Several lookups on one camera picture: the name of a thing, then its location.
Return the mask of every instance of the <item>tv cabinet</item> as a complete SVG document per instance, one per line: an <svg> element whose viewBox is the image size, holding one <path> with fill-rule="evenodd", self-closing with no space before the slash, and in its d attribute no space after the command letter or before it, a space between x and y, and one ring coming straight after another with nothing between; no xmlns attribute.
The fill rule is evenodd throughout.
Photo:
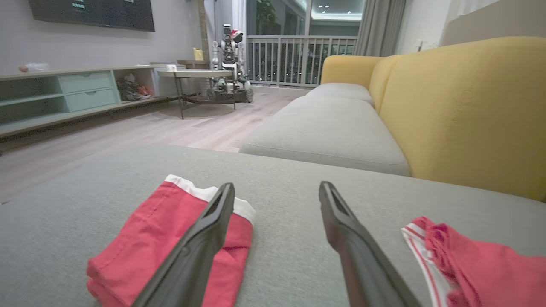
<svg viewBox="0 0 546 307"><path fill-rule="evenodd" d="M170 89L169 85L162 84L168 80L161 81L156 72L157 68L164 67L128 66L2 75L0 138L78 117L169 99L176 90L173 85ZM156 96L135 102L121 101L116 77L129 72L153 89Z"/></svg>

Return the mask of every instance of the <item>sofa seat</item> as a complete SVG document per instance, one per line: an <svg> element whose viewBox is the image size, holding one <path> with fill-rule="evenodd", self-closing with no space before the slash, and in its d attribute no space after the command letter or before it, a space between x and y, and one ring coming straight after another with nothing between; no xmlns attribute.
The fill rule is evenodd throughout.
<svg viewBox="0 0 546 307"><path fill-rule="evenodd" d="M300 97L256 128L239 152L410 176L374 108L357 99Z"/></svg>
<svg viewBox="0 0 546 307"><path fill-rule="evenodd" d="M0 205L0 306L99 306L86 265L168 174L197 187L233 182L256 209L236 307L349 306L338 254L318 199L332 182L408 284L431 300L400 228L426 215L475 240L546 256L546 206L439 182L240 153L154 145L133 149L36 186Z"/></svg>
<svg viewBox="0 0 546 307"><path fill-rule="evenodd" d="M373 105L373 99L367 88L352 83L326 83L307 93L309 97L336 97L364 100Z"/></svg>

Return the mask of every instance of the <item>plastic bag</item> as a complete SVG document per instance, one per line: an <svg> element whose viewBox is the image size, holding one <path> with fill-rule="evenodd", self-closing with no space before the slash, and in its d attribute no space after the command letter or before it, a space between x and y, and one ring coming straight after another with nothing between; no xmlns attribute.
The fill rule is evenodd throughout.
<svg viewBox="0 0 546 307"><path fill-rule="evenodd" d="M47 63L28 63L24 66L20 66L19 70L27 73L35 73L35 72L42 72L44 70L49 70L49 64Z"/></svg>

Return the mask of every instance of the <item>white stripe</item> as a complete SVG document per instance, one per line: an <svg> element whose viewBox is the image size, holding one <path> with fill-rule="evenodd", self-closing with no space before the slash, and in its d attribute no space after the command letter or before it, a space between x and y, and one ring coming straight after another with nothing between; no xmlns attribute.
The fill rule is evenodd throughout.
<svg viewBox="0 0 546 307"><path fill-rule="evenodd" d="M209 188L198 188L195 187L193 182L175 175L168 175L167 178L165 178L165 181L176 184L177 187L186 191L191 196L194 196L206 202L210 202L216 192L218 192L217 187L213 186ZM250 206L250 204L246 200L235 197L235 202L233 203L233 213L249 221L252 226L254 226L256 211L254 210L254 208L252 208L252 206Z"/></svg>
<svg viewBox="0 0 546 307"><path fill-rule="evenodd" d="M425 241L423 239L421 239L420 237L416 236L414 233L412 233L411 231L407 230L406 227L404 228L401 228L400 229L403 233L409 235L413 241L416 241L416 242L419 242L420 244L425 244Z"/></svg>
<svg viewBox="0 0 546 307"><path fill-rule="evenodd" d="M425 230L422 229L421 227L415 225L414 223L409 223L406 227L408 228L411 228L411 230L415 231L416 233L420 234L423 236L423 238L425 237Z"/></svg>
<svg viewBox="0 0 546 307"><path fill-rule="evenodd" d="M417 259L417 262L419 263L419 266L421 267L421 270L423 271L423 275L425 275L426 284L429 288L430 293L430 299L432 300L432 306L433 307L448 307L447 303L447 295L457 287L452 285L446 277L440 272L440 270L436 267L436 264L429 260L429 252L426 249L424 242L420 239L418 239L414 234L409 232L407 229L404 230L402 228L402 236L404 237L407 245L413 252L415 258ZM415 244L416 249L413 248L412 244L410 243L410 238L413 240L413 243ZM419 257L419 254L425 259L423 262L421 258ZM428 267L430 276L426 272L426 267ZM438 295L440 297L440 306L437 305L437 300L434 294L434 287L432 284L436 285L436 290L438 291Z"/></svg>

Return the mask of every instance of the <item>yellow cushion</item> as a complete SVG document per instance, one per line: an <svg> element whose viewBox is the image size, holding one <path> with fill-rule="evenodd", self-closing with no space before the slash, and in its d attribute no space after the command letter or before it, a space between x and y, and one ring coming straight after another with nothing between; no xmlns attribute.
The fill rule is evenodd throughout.
<svg viewBox="0 0 546 307"><path fill-rule="evenodd" d="M393 55L383 58L373 68L369 91L378 113L381 111L381 104L383 103L383 96L387 89L390 72L402 57L404 55Z"/></svg>
<svg viewBox="0 0 546 307"><path fill-rule="evenodd" d="M406 55L390 74L380 117L414 177L546 196L546 38Z"/></svg>
<svg viewBox="0 0 546 307"><path fill-rule="evenodd" d="M370 88L373 68L381 59L378 56L329 56L324 60L321 84L354 83Z"/></svg>

